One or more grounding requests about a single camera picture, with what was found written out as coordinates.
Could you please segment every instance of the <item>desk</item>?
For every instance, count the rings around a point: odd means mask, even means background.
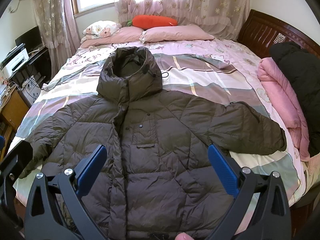
[[[13,81],[16,84],[19,85],[19,87],[22,87],[23,81],[32,75],[32,73],[29,72],[28,67],[32,64],[35,65],[35,69],[40,73],[41,78],[36,80],[39,87],[42,87],[41,82],[46,82],[51,80],[51,60],[49,55],[49,50],[46,46],[43,46],[40,48],[39,51],[34,53],[29,57],[28,60],[26,60],[19,68],[17,68],[11,75],[10,78],[8,78],[9,81]],[[23,70],[27,72],[27,77],[23,74]],[[22,75],[22,80],[20,80],[17,77],[17,73],[20,73]]]
[[[29,108],[18,94],[16,87],[10,89],[9,94],[4,98],[0,107],[0,122],[5,124],[5,128],[1,133],[5,140],[4,148],[0,152],[1,162],[5,156],[11,133],[18,130]]]

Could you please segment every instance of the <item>bed frame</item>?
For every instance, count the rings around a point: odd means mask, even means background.
[[[320,58],[320,46],[310,37],[284,21],[256,10],[250,11],[237,41],[260,58],[270,57],[270,46],[284,41],[294,41]]]

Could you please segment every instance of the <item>silver bolt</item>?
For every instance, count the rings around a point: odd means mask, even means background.
[[[36,175],[36,178],[37,179],[41,179],[43,177],[43,173],[42,172],[39,172],[37,175]]]
[[[280,173],[277,172],[277,171],[274,171],[274,172],[272,173],[272,176],[274,176],[275,178],[279,178],[279,177],[280,177]]]
[[[251,170],[250,170],[248,167],[243,167],[243,168],[242,168],[242,172],[243,172],[244,174],[249,174],[249,173],[251,172]]]
[[[64,174],[66,174],[67,176],[69,176],[70,174],[72,174],[73,173],[73,169],[66,169],[65,171],[64,171]]]
[[[12,173],[9,174],[9,178],[14,181],[14,175]]]

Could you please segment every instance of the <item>floral curtain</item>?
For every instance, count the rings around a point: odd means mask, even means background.
[[[80,46],[71,0],[33,0],[43,44],[49,49],[53,78]]]
[[[139,14],[177,19],[179,25],[196,24],[204,31],[235,40],[250,11],[250,0],[119,0],[119,22]]]

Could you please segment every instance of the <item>plaid blanket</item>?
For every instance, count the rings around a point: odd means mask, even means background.
[[[96,87],[104,60],[117,47],[124,46],[142,44],[130,42],[79,49],[41,92],[23,119],[10,149],[61,107],[97,94]],[[257,78],[260,61],[257,56],[238,43],[218,39],[151,43],[145,46],[150,49],[163,72],[164,89],[182,91],[224,105],[244,101],[259,113],[278,122],[286,133],[286,151],[277,151],[269,156],[231,152],[231,156],[241,167],[250,167],[255,173],[279,171],[290,205],[303,195],[305,179],[299,153],[293,147],[288,130]],[[40,168],[41,163],[27,178],[16,181],[17,197],[23,204],[27,202],[32,181]],[[258,195],[252,198],[239,232],[249,223],[257,199]]]

